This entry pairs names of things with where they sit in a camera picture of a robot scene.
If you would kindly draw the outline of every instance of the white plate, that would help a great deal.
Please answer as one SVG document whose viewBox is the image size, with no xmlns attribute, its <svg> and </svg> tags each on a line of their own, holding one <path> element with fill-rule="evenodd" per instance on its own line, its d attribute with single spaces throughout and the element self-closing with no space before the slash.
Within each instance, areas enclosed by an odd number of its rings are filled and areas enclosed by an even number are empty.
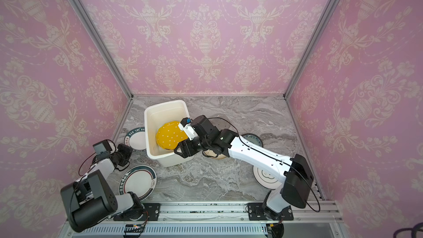
<svg viewBox="0 0 423 238">
<path fill-rule="evenodd" d="M 256 166 L 252 167 L 252 172 L 257 182 L 265 188 L 277 189 L 280 185 L 282 185 L 282 183 L 279 182 L 274 176 L 264 172 Z"/>
<path fill-rule="evenodd" d="M 147 150 L 145 143 L 145 128 L 138 127 L 131 130 L 125 136 L 125 145 L 131 147 L 133 152 L 145 152 Z"/>
<path fill-rule="evenodd" d="M 135 193 L 140 200 L 146 199 L 156 186 L 156 172 L 149 166 L 131 168 L 121 179 L 119 194 L 129 191 Z"/>
</svg>

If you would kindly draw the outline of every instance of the metal corner post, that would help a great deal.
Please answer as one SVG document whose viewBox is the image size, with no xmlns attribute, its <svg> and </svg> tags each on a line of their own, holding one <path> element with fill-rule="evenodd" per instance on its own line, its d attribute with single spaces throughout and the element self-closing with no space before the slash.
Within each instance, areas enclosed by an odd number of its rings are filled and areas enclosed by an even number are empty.
<svg viewBox="0 0 423 238">
<path fill-rule="evenodd" d="M 329 19 L 331 18 L 333 12 L 335 11 L 335 8 L 338 2 L 339 0 L 327 1 L 326 6 L 323 10 L 323 13 L 316 25 L 316 28 L 314 29 L 314 32 L 311 35 L 311 38 L 308 42 L 308 45 L 305 48 L 304 54 L 302 55 L 301 60 L 299 61 L 298 67 L 295 70 L 291 81 L 289 82 L 288 88 L 286 89 L 286 92 L 285 92 L 286 100 L 289 100 L 289 98 L 291 97 L 294 87 L 297 84 L 301 76 L 301 73 L 304 71 L 307 61 L 310 58 L 311 54 L 313 53 L 313 50 L 316 47 L 320 37 L 322 36 L 323 31 L 325 30 L 325 27 L 328 24 Z"/>
<path fill-rule="evenodd" d="M 122 74 L 120 73 L 118 66 L 114 63 L 113 58 L 110 55 L 110 52 L 108 51 L 106 45 L 104 44 L 92 20 L 90 19 L 81 0 L 68 0 L 68 1 L 71 3 L 75 13 L 80 18 L 82 24 L 84 25 L 85 29 L 87 30 L 94 44 L 98 48 L 98 51 L 100 52 L 101 56 L 105 60 L 113 76 L 116 78 L 116 81 L 119 83 L 119 86 L 122 88 L 127 98 L 131 100 L 133 97 L 133 93 L 131 89 L 129 88 L 128 83 L 126 82 Z"/>
</svg>

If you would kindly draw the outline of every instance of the robotic arm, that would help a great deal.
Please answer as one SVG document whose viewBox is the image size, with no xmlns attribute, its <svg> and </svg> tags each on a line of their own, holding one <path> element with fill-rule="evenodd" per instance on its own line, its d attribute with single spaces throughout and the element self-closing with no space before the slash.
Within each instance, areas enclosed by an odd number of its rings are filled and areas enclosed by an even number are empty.
<svg viewBox="0 0 423 238">
<path fill-rule="evenodd" d="M 289 205 L 305 208 L 314 178 L 303 156 L 282 156 L 247 141 L 232 130 L 219 131 L 204 115 L 194 120 L 183 119 L 179 128 L 188 139 L 180 142 L 174 152 L 183 158 L 212 150 L 217 155 L 224 154 L 255 165 L 282 182 L 263 203 L 269 218 L 275 219 Z"/>
</svg>

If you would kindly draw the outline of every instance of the pink wall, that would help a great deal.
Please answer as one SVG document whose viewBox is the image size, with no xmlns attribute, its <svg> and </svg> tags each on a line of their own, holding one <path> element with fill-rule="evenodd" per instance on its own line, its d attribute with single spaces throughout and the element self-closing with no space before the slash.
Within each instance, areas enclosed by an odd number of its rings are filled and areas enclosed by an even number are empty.
<svg viewBox="0 0 423 238">
<path fill-rule="evenodd" d="M 341 0 L 290 104 L 351 237 L 423 219 L 423 0 Z"/>
<path fill-rule="evenodd" d="M 327 0 L 82 0 L 135 94 L 284 93 Z"/>
<path fill-rule="evenodd" d="M 2 236 L 53 238 L 60 189 L 127 99 L 66 0 L 1 0 L 0 56 Z"/>
</svg>

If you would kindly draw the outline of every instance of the pink wallpaper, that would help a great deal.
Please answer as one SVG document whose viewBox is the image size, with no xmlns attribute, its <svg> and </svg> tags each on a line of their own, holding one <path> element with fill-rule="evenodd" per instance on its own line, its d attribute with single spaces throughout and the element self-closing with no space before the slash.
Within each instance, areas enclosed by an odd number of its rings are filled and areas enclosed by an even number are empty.
<svg viewBox="0 0 423 238">
<path fill-rule="evenodd" d="M 290 98 L 352 238 L 423 219 L 422 2 L 341 0 Z"/>
<path fill-rule="evenodd" d="M 280 94 L 327 0 L 82 1 L 135 94 Z"/>
<path fill-rule="evenodd" d="M 66 0 L 1 0 L 0 56 L 0 229 L 54 238 L 60 189 L 127 99 Z"/>
</svg>

